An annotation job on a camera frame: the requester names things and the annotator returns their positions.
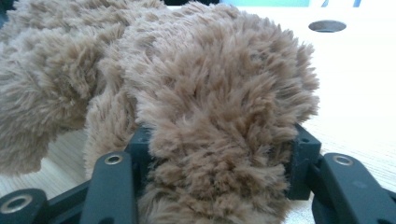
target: metal grommet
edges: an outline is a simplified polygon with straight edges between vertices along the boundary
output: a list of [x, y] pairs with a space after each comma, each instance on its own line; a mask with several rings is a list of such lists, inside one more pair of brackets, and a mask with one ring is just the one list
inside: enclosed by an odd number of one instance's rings
[[332, 159], [333, 159], [335, 162], [337, 162], [337, 163], [339, 163], [339, 164], [341, 164], [341, 165], [346, 165], [346, 166], [351, 166], [351, 165], [353, 165], [353, 161], [352, 161], [350, 158], [345, 157], [345, 156], [338, 156], [338, 155], [336, 155], [336, 156], [333, 156]]
[[10, 214], [18, 212], [26, 207], [33, 200], [29, 194], [22, 194], [6, 201], [0, 208], [0, 213]]
[[107, 165], [114, 165], [120, 163], [123, 157], [121, 155], [111, 155], [105, 159], [105, 164]]

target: plush toy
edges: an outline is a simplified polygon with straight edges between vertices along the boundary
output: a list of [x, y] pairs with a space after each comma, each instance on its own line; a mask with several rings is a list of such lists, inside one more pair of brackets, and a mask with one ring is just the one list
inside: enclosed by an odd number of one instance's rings
[[87, 176], [149, 127], [141, 223], [279, 223], [294, 124], [315, 114], [311, 46], [226, 5], [20, 0], [0, 31], [0, 173], [40, 169], [85, 127]]

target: white surface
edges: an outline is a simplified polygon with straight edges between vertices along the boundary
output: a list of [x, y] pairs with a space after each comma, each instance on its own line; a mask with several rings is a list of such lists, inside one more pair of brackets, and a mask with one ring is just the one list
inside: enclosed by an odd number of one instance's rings
[[[378, 182], [396, 191], [396, 16], [392, 8], [241, 8], [270, 17], [315, 46], [312, 60], [320, 79], [318, 116], [304, 126], [322, 142], [322, 151], [362, 161]], [[308, 29], [319, 20], [339, 20], [334, 34]], [[85, 136], [70, 133], [51, 145], [43, 171], [0, 177], [0, 197], [15, 189], [42, 188], [49, 198], [83, 181], [79, 149]], [[297, 202], [285, 223], [313, 223], [310, 202]]]

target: fluffy brown fur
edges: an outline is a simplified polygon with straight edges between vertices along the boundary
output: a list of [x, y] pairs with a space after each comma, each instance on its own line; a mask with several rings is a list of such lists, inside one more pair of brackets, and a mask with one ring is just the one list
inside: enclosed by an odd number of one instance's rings
[[20, 0], [0, 31], [0, 172], [86, 127], [87, 174], [152, 129], [141, 223], [279, 223], [294, 124], [317, 110], [311, 46], [235, 7]]

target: light wood surface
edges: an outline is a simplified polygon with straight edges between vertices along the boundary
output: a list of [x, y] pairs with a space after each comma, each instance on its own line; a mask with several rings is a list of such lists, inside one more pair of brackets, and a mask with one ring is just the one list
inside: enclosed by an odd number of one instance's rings
[[[320, 79], [318, 116], [304, 124], [322, 143], [322, 153], [360, 160], [385, 189], [396, 191], [396, 16], [390, 10], [351, 8], [242, 8], [270, 17], [312, 43]], [[308, 29], [319, 20], [339, 20], [346, 29], [320, 34]], [[0, 176], [0, 197], [15, 189], [39, 188], [52, 198], [84, 181], [83, 131], [50, 145], [42, 171]], [[313, 223], [311, 202], [295, 202], [285, 223]]]

